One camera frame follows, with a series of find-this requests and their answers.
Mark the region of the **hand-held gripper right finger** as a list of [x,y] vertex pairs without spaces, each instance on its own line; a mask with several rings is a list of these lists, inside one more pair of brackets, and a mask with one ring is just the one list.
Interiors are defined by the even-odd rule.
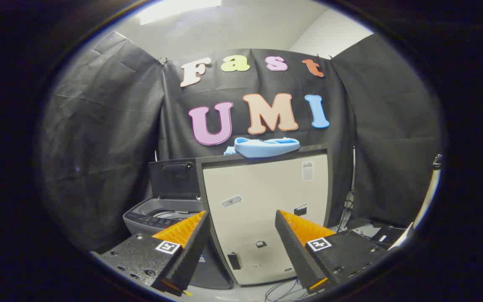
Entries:
[[355,231],[337,233],[283,210],[276,211],[275,227],[308,294],[353,280],[387,254]]

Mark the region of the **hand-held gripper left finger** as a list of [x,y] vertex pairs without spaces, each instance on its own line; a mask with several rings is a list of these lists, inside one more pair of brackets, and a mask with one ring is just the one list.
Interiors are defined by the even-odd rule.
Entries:
[[101,264],[140,287],[182,296],[210,232],[201,211],[155,234],[137,233],[101,255]]

